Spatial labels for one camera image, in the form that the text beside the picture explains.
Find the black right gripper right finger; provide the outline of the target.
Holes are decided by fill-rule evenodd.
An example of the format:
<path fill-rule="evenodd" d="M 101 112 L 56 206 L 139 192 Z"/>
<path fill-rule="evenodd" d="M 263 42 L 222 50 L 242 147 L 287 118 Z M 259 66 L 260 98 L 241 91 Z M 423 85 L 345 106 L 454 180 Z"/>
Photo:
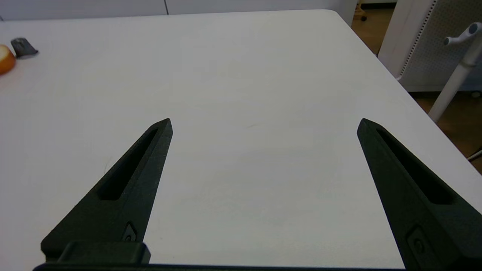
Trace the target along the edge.
<path fill-rule="evenodd" d="M 480 271 L 481 213 L 378 123 L 357 137 L 405 269 Z"/>

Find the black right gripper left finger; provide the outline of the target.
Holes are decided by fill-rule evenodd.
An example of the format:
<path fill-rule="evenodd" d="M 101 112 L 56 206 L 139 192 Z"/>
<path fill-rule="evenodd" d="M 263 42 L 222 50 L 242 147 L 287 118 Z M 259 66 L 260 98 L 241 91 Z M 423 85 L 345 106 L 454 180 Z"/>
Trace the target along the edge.
<path fill-rule="evenodd" d="M 151 125 L 42 240 L 48 263 L 147 264 L 143 243 L 170 147 L 170 119 Z"/>

